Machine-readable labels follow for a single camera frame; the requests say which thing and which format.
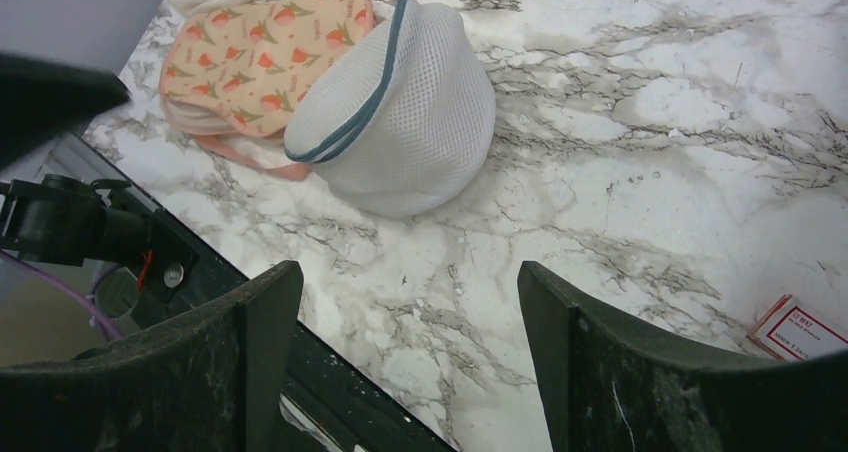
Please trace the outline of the small red white card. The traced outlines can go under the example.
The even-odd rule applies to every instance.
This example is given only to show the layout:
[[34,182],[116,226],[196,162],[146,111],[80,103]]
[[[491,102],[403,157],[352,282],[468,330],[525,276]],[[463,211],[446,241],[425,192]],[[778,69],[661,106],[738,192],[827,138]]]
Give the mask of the small red white card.
[[847,351],[847,333],[793,295],[783,295],[747,337],[777,360],[797,362]]

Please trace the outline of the white mesh cylindrical laundry bag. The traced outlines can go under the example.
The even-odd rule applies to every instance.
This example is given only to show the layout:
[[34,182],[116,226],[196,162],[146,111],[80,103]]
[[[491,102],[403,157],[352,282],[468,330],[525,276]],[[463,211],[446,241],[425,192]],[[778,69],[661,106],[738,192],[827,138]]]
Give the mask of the white mesh cylindrical laundry bag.
[[460,13],[397,0],[310,87],[284,133],[340,200],[392,218],[457,196],[491,146],[496,99]]

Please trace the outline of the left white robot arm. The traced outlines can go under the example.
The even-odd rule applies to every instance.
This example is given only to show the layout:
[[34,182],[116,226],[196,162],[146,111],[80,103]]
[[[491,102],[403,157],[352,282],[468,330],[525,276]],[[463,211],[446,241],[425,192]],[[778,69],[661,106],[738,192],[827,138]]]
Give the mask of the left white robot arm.
[[196,253],[81,139],[94,118],[129,100],[111,72],[2,54],[1,164],[41,146],[48,157],[35,178],[2,180],[1,246],[26,261],[123,266],[140,291],[169,303]]

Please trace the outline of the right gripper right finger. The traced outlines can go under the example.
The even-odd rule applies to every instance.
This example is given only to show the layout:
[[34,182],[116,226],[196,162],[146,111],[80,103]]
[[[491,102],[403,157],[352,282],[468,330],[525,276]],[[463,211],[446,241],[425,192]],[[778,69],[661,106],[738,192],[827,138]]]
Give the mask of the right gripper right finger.
[[521,313],[556,451],[843,451],[847,356],[780,362],[668,332],[531,261]]

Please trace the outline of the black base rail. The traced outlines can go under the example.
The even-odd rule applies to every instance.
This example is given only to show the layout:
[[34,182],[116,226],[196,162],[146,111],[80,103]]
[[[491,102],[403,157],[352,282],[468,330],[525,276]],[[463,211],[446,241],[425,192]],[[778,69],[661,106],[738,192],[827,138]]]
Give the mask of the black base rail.
[[125,339],[16,379],[32,411],[13,428],[38,451],[444,451],[446,442],[297,319],[294,262],[248,279],[77,136],[44,166],[106,183],[111,202],[169,235]]

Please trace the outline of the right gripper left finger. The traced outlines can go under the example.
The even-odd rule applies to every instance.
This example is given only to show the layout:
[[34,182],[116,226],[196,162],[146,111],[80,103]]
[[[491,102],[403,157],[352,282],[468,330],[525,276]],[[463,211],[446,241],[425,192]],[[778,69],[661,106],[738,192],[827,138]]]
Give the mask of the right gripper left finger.
[[5,451],[281,451],[304,276],[278,264],[65,362],[1,371]]

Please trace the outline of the floral peach mesh laundry bag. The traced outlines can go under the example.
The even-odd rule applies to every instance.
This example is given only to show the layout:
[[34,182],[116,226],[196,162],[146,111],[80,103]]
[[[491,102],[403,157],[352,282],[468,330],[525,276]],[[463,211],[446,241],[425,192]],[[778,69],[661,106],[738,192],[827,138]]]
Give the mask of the floral peach mesh laundry bag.
[[195,15],[162,67],[164,118],[209,152],[302,181],[307,165],[265,166],[230,141],[281,144],[314,82],[376,22],[371,0],[279,0]]

